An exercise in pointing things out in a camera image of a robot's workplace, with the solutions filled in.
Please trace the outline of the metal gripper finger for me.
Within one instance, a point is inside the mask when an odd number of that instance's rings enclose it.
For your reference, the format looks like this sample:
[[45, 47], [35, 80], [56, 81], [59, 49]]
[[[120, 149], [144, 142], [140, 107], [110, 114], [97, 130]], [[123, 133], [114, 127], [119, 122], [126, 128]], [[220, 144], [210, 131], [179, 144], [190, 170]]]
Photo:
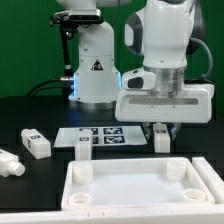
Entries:
[[143, 130], [144, 130], [147, 141], [152, 142], [153, 141], [153, 125], [150, 122], [146, 122], [143, 124]]
[[181, 128], [181, 124], [180, 123], [174, 123], [173, 124], [173, 127], [170, 130], [170, 134], [171, 134], [171, 138], [172, 139], [175, 139], [176, 138], [177, 133], [180, 130], [180, 128]]

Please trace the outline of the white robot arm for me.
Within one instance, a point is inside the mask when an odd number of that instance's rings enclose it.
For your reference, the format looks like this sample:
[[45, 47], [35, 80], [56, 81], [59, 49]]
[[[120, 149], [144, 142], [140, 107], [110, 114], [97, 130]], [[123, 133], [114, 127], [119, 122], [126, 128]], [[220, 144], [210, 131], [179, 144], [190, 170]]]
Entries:
[[186, 81], [186, 55], [202, 43], [199, 0], [147, 0], [125, 24], [125, 44], [143, 57], [140, 68], [121, 74], [113, 59], [112, 26], [100, 9], [132, 0], [56, 0], [53, 18], [65, 37], [80, 33], [79, 67], [69, 101], [88, 109], [115, 107], [119, 121], [206, 123], [214, 86], [203, 77]]

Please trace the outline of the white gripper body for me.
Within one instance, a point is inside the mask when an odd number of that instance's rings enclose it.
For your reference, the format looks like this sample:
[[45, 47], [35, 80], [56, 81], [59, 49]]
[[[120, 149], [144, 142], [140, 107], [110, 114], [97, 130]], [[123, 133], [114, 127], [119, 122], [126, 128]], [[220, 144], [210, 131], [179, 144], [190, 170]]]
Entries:
[[115, 117], [126, 122], [207, 123], [214, 91], [213, 84], [187, 84], [177, 97], [159, 98], [149, 91], [122, 90]]

